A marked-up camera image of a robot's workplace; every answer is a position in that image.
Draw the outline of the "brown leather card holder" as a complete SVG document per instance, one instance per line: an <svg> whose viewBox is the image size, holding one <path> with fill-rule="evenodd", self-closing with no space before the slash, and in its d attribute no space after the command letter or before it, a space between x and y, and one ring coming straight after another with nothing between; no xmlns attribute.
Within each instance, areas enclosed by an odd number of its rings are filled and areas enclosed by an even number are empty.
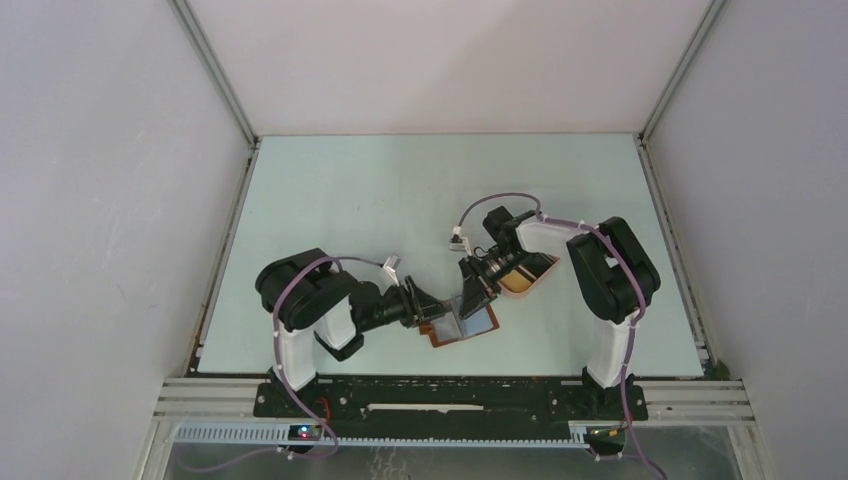
<svg viewBox="0 0 848 480"><path fill-rule="evenodd" d="M433 348L467 341L499 329L498 320L490 306L478 310L466 319L461 319L459 317L461 301L461 295L452 298L450 314L418 327L419 334L426 337Z"/></svg>

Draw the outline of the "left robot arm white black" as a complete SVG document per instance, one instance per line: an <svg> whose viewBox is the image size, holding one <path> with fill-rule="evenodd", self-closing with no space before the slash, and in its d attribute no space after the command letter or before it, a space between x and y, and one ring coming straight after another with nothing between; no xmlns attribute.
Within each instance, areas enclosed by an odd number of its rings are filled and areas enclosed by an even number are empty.
<svg viewBox="0 0 848 480"><path fill-rule="evenodd" d="M452 312L449 301L410 276L382 290L344 270L345 260L314 248L268 264L255 280L272 318L272 372L283 383L277 402L292 416L308 414L316 403L315 346L342 362L362 348L367 332L395 323L418 328Z"/></svg>

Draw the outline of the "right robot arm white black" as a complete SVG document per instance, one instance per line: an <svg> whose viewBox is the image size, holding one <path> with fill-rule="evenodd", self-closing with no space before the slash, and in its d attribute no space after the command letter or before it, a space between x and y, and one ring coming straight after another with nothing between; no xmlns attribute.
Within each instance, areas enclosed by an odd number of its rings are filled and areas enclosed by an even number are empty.
<svg viewBox="0 0 848 480"><path fill-rule="evenodd" d="M658 270L629 224L613 216L597 225L557 219L529 210L514 215L500 206L483 228L493 244L483 254L467 248L458 263L462 293L458 317L484 309L515 282L533 285L568 259L590 312L595 343L582 371L585 411L606 418L628 398L637 328L661 286Z"/></svg>

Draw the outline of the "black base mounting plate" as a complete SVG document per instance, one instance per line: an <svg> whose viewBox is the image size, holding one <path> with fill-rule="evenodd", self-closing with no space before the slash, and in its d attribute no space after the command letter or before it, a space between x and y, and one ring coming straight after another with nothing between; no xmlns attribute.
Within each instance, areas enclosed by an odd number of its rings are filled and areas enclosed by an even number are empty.
<svg viewBox="0 0 848 480"><path fill-rule="evenodd" d="M320 375L290 396L269 378L256 390L257 418L328 421L334 433L441 438L552 439L579 422L623 425L648 419L643 389L595 398L578 377Z"/></svg>

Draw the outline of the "aluminium frame post left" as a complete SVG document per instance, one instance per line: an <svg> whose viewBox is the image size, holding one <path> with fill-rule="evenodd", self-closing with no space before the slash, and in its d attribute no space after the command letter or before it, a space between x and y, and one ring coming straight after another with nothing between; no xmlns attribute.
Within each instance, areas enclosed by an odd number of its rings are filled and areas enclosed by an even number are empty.
<svg viewBox="0 0 848 480"><path fill-rule="evenodd" d="M259 142L259 137L248 120L245 110L239 101L229 78L227 77L223 65L218 59L208 36L206 35L194 8L191 3L186 0L169 0L168 4L172 8L176 19L183 28L189 43L198 56L202 67L206 71L213 87L219 94L231 118L235 122L241 136L250 148L255 149Z"/></svg>

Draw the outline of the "aluminium frame post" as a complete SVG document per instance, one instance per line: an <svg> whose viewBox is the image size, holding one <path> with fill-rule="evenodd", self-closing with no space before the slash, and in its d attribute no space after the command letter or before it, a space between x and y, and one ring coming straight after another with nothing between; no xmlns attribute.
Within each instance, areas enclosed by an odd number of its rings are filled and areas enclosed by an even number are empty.
<svg viewBox="0 0 848 480"><path fill-rule="evenodd" d="M169 0L168 4L172 8L176 19L183 28L189 43L198 56L202 67L206 71L213 87L219 94L231 118L235 122L241 136L250 148L255 149L259 142L259 137L248 120L245 110L239 101L229 78L227 77L223 65L218 59L208 36L206 35L194 8L191 3L186 0Z"/></svg>
<svg viewBox="0 0 848 480"><path fill-rule="evenodd" d="M647 144L654 135L671 101L682 85L690 68L694 65L700 51L728 4L728 0L712 0L708 3L707 8L675 64L668 81L663 87L658 100L639 131L638 138L643 144Z"/></svg>

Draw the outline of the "aluminium frame post right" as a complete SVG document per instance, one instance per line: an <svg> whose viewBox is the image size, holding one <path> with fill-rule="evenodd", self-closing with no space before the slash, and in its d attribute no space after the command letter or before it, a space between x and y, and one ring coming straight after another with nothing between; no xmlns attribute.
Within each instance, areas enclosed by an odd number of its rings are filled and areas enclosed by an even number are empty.
<svg viewBox="0 0 848 480"><path fill-rule="evenodd" d="M728 0L712 0L708 3L707 8L675 64L668 81L663 87L658 100L639 131L638 138L643 144L647 144L654 135L671 101L682 85L690 68L694 65L700 51L728 4Z"/></svg>

